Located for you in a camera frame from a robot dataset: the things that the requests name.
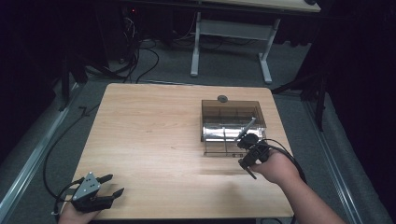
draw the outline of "transparent container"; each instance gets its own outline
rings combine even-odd
[[[205,156],[244,157],[246,150],[239,148],[238,135],[255,119],[247,133],[265,138],[265,121],[257,101],[202,101],[202,135]]]

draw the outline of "black wire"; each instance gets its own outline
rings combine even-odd
[[[135,61],[134,66],[132,66],[132,67],[129,69],[128,75],[124,78],[124,80],[122,81],[122,83],[125,83],[126,80],[128,80],[128,78],[131,80],[131,75],[132,75],[132,73],[134,72],[134,70],[136,69],[137,63],[139,62],[139,49],[137,49],[137,56],[134,55],[134,61]]]
[[[280,148],[280,147],[274,147],[268,144],[262,144],[262,143],[250,143],[252,145],[256,145],[256,146],[264,146],[264,147],[270,147],[280,153],[282,153],[283,155],[285,155],[293,164],[294,166],[297,168],[298,173],[300,175],[300,178],[305,182],[306,184],[306,178],[305,178],[305,174],[303,171],[303,168],[301,168],[300,164],[297,162],[297,160],[295,160],[295,158],[293,156],[291,156],[291,154],[285,149],[285,148]]]
[[[155,64],[154,64],[149,70],[147,70],[146,72],[144,72],[143,74],[141,74],[141,75],[137,78],[135,84],[137,84],[137,83],[139,82],[139,79],[140,79],[143,75],[147,74],[149,71],[151,71],[152,69],[154,69],[154,68],[157,66],[158,62],[160,61],[160,56],[159,56],[154,50],[152,50],[152,49],[145,49],[145,50],[148,50],[148,51],[151,51],[152,53],[154,53],[154,54],[157,56],[157,61],[155,62]]]
[[[67,132],[70,131],[71,128],[73,128],[74,125],[76,125],[80,120],[82,120],[83,118],[85,118],[87,115],[89,115],[94,109],[96,109],[99,106],[96,105],[94,106],[91,110],[89,110],[87,113],[81,115],[80,118],[76,119],[69,127],[67,127],[64,132],[58,137],[58,139],[52,144],[52,146],[49,149],[49,152],[46,155],[46,158],[44,159],[44,164],[43,164],[43,182],[44,182],[44,186],[47,190],[47,192],[49,193],[50,196],[52,196],[54,199],[58,200],[58,195],[56,195],[51,189],[50,186],[47,182],[47,163],[50,157],[50,153],[53,151],[53,149],[55,149],[55,146],[61,141],[61,139],[67,134]]]
[[[72,183],[68,184],[68,185],[67,185],[66,187],[64,187],[64,188],[61,190],[61,192],[57,195],[56,200],[55,200],[55,205],[53,205],[53,215],[55,215],[55,220],[56,220],[56,222],[59,221],[59,217],[60,217],[58,203],[71,202],[71,200],[70,200],[70,201],[66,201],[66,200],[62,199],[62,195],[63,195],[68,189],[70,189],[70,187],[72,187],[73,185],[76,185],[76,184],[81,184],[82,181],[84,181],[84,177],[82,177],[81,179],[76,180],[76,181],[73,181]]]

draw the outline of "black cable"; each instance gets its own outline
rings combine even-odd
[[[301,168],[300,164],[297,162],[297,160],[294,159],[293,156],[291,156],[291,154],[285,149],[285,148],[281,148],[281,147],[274,147],[268,144],[263,144],[263,143],[250,143],[252,145],[256,145],[256,146],[264,146],[264,147],[269,147],[272,148],[280,153],[282,153],[283,155],[285,155],[293,164],[294,166],[297,168],[298,173],[300,175],[300,178],[305,182],[306,184],[306,178],[305,178],[305,173],[303,171],[303,168]]]
[[[73,185],[81,184],[81,183],[84,181],[84,179],[85,179],[85,178],[82,177],[81,179],[78,179],[78,180],[76,180],[76,181],[73,181],[72,183],[70,183],[70,184],[68,184],[66,187],[64,187],[64,188],[61,190],[61,192],[57,195],[56,200],[55,200],[55,205],[53,205],[53,213],[52,213],[52,214],[55,216],[56,222],[59,221],[59,217],[60,217],[58,203],[71,202],[71,200],[70,200],[70,201],[66,201],[66,200],[62,199],[62,195],[63,195],[68,189],[70,189],[70,187],[72,187]]]
[[[46,158],[44,159],[44,164],[43,164],[43,182],[44,182],[44,186],[47,190],[47,192],[49,193],[50,196],[52,196],[54,199],[58,200],[58,195],[56,195],[51,189],[50,186],[47,182],[47,163],[50,157],[50,153],[53,151],[53,149],[55,149],[55,146],[61,141],[61,139],[67,134],[67,132],[70,131],[71,128],[73,128],[74,125],[76,125],[80,120],[82,120],[84,117],[86,117],[87,115],[89,115],[94,109],[96,109],[99,106],[96,105],[94,106],[91,110],[89,110],[87,113],[81,115],[80,118],[76,119],[69,127],[67,127],[64,132],[58,137],[58,139],[52,144],[52,146],[49,149],[49,152],[46,155]]]
[[[147,74],[149,71],[151,71],[152,69],[154,69],[154,68],[157,66],[158,62],[160,61],[160,56],[159,56],[154,50],[152,50],[152,49],[145,49],[145,50],[148,50],[148,51],[151,51],[152,53],[154,53],[155,56],[157,56],[157,61],[155,62],[155,64],[154,64],[149,70],[147,70],[146,72],[144,72],[143,74],[141,74],[141,75],[136,79],[135,84],[137,84],[137,83],[139,82],[139,79],[140,79],[143,75]]]
[[[267,140],[267,141],[276,142],[276,143],[278,143],[282,148],[280,148],[280,147],[274,147],[274,146],[271,146],[271,145],[268,145],[268,144],[262,144],[262,143],[250,143],[250,144],[253,144],[253,145],[256,145],[256,146],[269,147],[269,148],[272,148],[272,149],[274,149],[274,150],[276,150],[276,151],[282,153],[283,155],[285,155],[285,156],[291,161],[291,163],[293,163],[294,166],[297,168],[297,171],[298,171],[298,173],[299,173],[299,175],[300,175],[300,178],[301,178],[301,179],[305,182],[305,184],[306,184],[306,178],[305,178],[305,173],[304,173],[304,171],[303,171],[303,168],[301,168],[300,164],[297,162],[297,160],[294,159],[293,156],[291,156],[291,154],[286,150],[286,148],[283,147],[282,144],[280,144],[279,142],[277,142],[277,141],[274,140],[274,139],[266,138],[266,139],[263,139],[263,140],[264,140],[264,141]],[[296,216],[293,216],[292,219],[291,219],[290,224],[294,224],[296,221],[297,221]]]

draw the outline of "wooden table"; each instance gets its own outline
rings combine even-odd
[[[281,189],[238,158],[204,156],[201,103],[219,95],[259,101],[267,137],[290,147],[268,89],[110,84],[74,176],[113,174],[102,195],[125,188],[98,219],[292,216]]]

